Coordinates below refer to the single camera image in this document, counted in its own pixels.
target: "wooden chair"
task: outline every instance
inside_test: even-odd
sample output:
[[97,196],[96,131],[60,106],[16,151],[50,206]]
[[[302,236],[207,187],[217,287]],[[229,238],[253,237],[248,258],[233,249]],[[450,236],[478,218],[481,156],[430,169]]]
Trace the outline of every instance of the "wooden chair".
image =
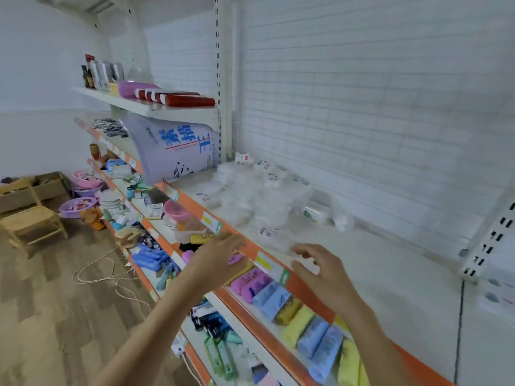
[[[9,234],[10,242],[14,247],[22,249],[27,258],[30,258],[29,252],[27,251],[26,246],[34,244],[35,242],[41,241],[47,237],[50,237],[59,232],[63,232],[65,238],[68,238],[68,234],[64,229],[64,226],[59,218],[59,214],[46,208],[41,204],[37,194],[32,187],[31,181],[27,178],[20,179],[15,181],[14,183],[7,184],[3,187],[0,187],[0,194],[4,194],[10,191],[16,191],[22,188],[28,188],[30,194],[34,198],[36,202],[35,207],[31,207],[27,210],[23,210],[19,213],[15,213],[9,215],[7,217],[0,219],[0,227],[7,234]],[[35,240],[29,242],[23,242],[20,236],[24,236],[27,233],[32,232],[34,229],[38,227],[42,227],[44,225],[48,225],[51,227],[55,227],[56,230],[43,235]]]

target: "red line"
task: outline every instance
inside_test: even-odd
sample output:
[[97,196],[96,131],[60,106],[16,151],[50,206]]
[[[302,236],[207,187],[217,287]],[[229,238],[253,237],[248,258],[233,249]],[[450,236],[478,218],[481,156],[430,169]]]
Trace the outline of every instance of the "red line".
[[191,142],[188,142],[188,143],[183,143],[182,145],[170,146],[169,148],[164,148],[164,150],[166,150],[166,149],[173,149],[173,148],[180,148],[181,146],[186,146],[186,145],[189,145],[189,144],[192,144],[192,143],[195,143],[195,142],[208,141],[210,139],[211,139],[211,137],[205,138],[205,139],[201,139],[200,141],[197,140],[197,141],[191,141]]

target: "light blue roll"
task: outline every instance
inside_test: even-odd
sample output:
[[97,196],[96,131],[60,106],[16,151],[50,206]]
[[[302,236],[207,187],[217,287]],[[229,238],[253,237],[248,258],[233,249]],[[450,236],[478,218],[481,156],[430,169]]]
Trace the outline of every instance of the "light blue roll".
[[312,319],[306,331],[297,342],[297,349],[308,359],[311,359],[329,329],[329,323],[319,315]]
[[264,305],[261,306],[261,313],[263,313],[269,321],[272,321],[291,296],[292,293],[288,292],[280,285],[272,293],[270,298],[267,299]]
[[308,369],[315,381],[325,383],[327,380],[343,338],[344,334],[335,326],[325,332]]
[[280,285],[276,281],[267,285],[264,289],[258,292],[254,298],[252,298],[253,305],[261,309],[268,298],[270,298],[279,287]]

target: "person's left hand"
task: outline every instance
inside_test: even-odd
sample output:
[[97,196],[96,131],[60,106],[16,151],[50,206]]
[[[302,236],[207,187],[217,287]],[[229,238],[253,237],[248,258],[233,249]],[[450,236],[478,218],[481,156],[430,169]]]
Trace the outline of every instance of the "person's left hand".
[[244,244],[245,239],[240,235],[221,233],[197,249],[179,276],[194,287],[197,295],[205,295],[245,268],[247,257],[229,265],[233,250]]

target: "purple basket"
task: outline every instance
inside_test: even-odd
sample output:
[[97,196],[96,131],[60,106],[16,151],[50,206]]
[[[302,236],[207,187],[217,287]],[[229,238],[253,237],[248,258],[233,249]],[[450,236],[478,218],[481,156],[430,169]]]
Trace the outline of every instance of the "purple basket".
[[[80,203],[85,203],[86,207],[76,209],[76,206]],[[97,204],[98,201],[95,198],[76,198],[67,201],[59,206],[59,216],[61,218],[80,218],[80,212],[87,210]]]
[[73,194],[77,196],[81,196],[83,198],[94,198],[95,194],[99,191],[102,191],[102,188],[104,187],[104,183],[100,185],[100,187],[92,188],[92,189],[85,189],[85,188],[78,188],[75,184],[73,185]]

